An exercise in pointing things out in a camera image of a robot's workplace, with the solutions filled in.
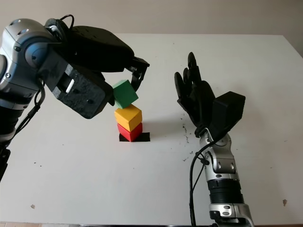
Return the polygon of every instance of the robot forearm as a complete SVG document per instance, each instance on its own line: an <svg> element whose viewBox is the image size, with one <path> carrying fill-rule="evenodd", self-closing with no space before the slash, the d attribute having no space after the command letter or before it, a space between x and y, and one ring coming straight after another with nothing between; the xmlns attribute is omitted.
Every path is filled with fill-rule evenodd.
<svg viewBox="0 0 303 227"><path fill-rule="evenodd" d="M200 139L200 146L211 142L206 132ZM210 191L209 213L217 226L241 225L254 227L250 209L244 203L234 156L231 152L231 138L226 134L215 145L203 151L209 165L205 175Z"/></svg>

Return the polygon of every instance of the green cube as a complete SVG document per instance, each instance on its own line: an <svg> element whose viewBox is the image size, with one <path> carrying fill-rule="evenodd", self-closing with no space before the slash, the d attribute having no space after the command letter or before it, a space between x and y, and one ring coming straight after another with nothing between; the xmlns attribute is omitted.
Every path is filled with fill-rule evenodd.
<svg viewBox="0 0 303 227"><path fill-rule="evenodd" d="M113 85L116 106L120 109L128 107L138 99L131 83L127 80L121 80Z"/></svg>

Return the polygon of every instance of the white tabletop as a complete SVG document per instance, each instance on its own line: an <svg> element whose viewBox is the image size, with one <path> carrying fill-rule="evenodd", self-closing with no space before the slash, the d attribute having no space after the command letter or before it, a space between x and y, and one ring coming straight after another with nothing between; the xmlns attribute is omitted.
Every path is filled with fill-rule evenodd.
<svg viewBox="0 0 303 227"><path fill-rule="evenodd" d="M193 51L216 96L230 90L246 96L243 118L230 136L255 224L303 223L303 60L287 40L275 35L119 37L151 65L134 103L142 109L143 131L151 133L151 142L119 142L110 105L86 120L48 92L42 109L9 147L0 220L189 225L189 167L199 140L177 104L174 72L183 71ZM128 71L106 74L111 84L125 78L131 78ZM212 223L204 175L194 201L197 223Z"/></svg>

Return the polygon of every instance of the wooden block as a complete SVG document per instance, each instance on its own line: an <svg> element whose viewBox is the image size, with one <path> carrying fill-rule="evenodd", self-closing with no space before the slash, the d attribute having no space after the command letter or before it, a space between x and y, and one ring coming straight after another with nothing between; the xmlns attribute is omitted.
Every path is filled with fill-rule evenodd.
<svg viewBox="0 0 303 227"><path fill-rule="evenodd" d="M116 109L115 117L123 128L132 131L142 122L142 111L134 105L130 105L124 109Z"/></svg>
<svg viewBox="0 0 303 227"><path fill-rule="evenodd" d="M138 99L131 83L125 79L113 85L116 106L124 109Z"/></svg>
<svg viewBox="0 0 303 227"><path fill-rule="evenodd" d="M121 135L123 135L128 141L134 141L143 131L142 123L135 127L132 131L128 131L118 124L118 130Z"/></svg>

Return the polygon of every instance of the wire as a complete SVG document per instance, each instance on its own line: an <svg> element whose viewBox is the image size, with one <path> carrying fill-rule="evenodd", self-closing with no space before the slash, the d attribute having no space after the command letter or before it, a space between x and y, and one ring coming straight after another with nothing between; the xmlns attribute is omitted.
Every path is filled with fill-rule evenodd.
<svg viewBox="0 0 303 227"><path fill-rule="evenodd" d="M36 95L35 95L35 98L34 98L35 105L38 104L37 98L38 98L38 95L39 95L39 94L40 94L40 90L38 90L38 92L37 92Z"/></svg>
<svg viewBox="0 0 303 227"><path fill-rule="evenodd" d="M205 160L204 155L203 155L203 154L200 154L200 155L202 156L202 158L198 157L198 159L200 159L200 160Z"/></svg>
<svg viewBox="0 0 303 227"><path fill-rule="evenodd" d="M210 142L209 144L205 145L204 147L202 147L194 156L193 161L191 162L190 165L190 170L189 170L189 187L190 187L190 194L189 194L189 211L190 211L190 221L191 221L191 225L192 227L196 227L196 218L195 218L195 208L194 208L194 187L193 187L193 170L194 170L194 166L195 166L195 162L198 159L199 155L202 154L202 152L207 149L208 147L212 146L213 144L215 144L216 142L218 142L219 139Z"/></svg>
<svg viewBox="0 0 303 227"><path fill-rule="evenodd" d="M64 20L68 17L71 17L71 26L70 26L70 30L72 30L72 27L74 27L74 22L75 22L75 17L72 14L67 14L64 17L60 18L60 20Z"/></svg>
<svg viewBox="0 0 303 227"><path fill-rule="evenodd" d="M200 171L200 173L199 173L199 175L198 175L198 177L197 177L197 179L196 179L196 182L195 182L195 184L194 184L193 190L195 189L196 184L198 183L198 180L199 180L199 178L200 178L200 176L201 176L201 174L202 174L202 172L203 172L204 166L205 166L205 165L203 164L203 166L202 166L202 168L201 168L201 171Z"/></svg>
<svg viewBox="0 0 303 227"><path fill-rule="evenodd" d="M45 90L44 90L44 84L42 83L40 79L37 79L37 85L39 87L39 91L37 92L37 94L35 95L35 106L31 109L31 111L27 114L27 116L22 120L22 122L19 124L19 126L16 129L16 133L14 135L14 137L22 130L24 129L27 124L30 122L30 120L34 117L34 115L38 112L38 110L40 109L41 104L43 103L44 99L45 99ZM39 99L39 101L37 102L37 96L38 94L41 93L41 97Z"/></svg>

